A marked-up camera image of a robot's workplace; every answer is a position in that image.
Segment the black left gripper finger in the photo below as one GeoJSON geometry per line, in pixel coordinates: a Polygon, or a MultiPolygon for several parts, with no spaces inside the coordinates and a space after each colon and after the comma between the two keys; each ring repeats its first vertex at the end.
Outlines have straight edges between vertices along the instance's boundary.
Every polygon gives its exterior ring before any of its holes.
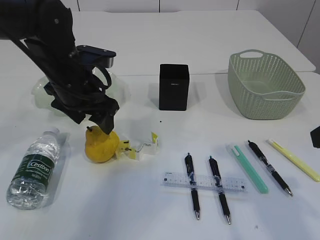
{"type": "Polygon", "coordinates": [[[97,124],[105,134],[109,135],[114,129],[114,117],[115,113],[94,112],[91,115],[91,121],[97,124]]]}
{"type": "Polygon", "coordinates": [[[86,118],[86,114],[81,111],[66,110],[65,114],[77,124],[80,124],[86,118]]]}

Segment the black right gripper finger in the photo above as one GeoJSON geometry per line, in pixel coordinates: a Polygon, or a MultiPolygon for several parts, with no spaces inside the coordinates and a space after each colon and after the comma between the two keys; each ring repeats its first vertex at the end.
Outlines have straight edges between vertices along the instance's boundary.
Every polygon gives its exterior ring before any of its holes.
{"type": "Polygon", "coordinates": [[[320,148],[320,126],[310,132],[312,145],[314,148],[320,148]]]}

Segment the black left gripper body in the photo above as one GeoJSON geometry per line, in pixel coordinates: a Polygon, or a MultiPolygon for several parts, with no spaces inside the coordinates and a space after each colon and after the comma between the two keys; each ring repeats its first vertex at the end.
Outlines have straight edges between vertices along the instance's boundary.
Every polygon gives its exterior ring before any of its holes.
{"type": "Polygon", "coordinates": [[[112,85],[107,68],[82,64],[77,46],[74,37],[27,37],[23,50],[48,78],[44,89],[54,97],[53,108],[63,113],[70,110],[90,116],[95,112],[116,114],[118,102],[106,95],[112,85]]]}

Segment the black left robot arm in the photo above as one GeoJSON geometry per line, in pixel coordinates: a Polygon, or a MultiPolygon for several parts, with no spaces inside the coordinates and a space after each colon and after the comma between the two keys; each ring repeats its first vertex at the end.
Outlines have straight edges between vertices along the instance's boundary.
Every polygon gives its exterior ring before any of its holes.
{"type": "Polygon", "coordinates": [[[105,134],[112,132],[120,107],[106,91],[117,54],[76,45],[70,8],[59,0],[3,0],[0,37],[12,41],[45,74],[44,90],[53,96],[54,109],[76,123],[89,118],[105,134]]]}

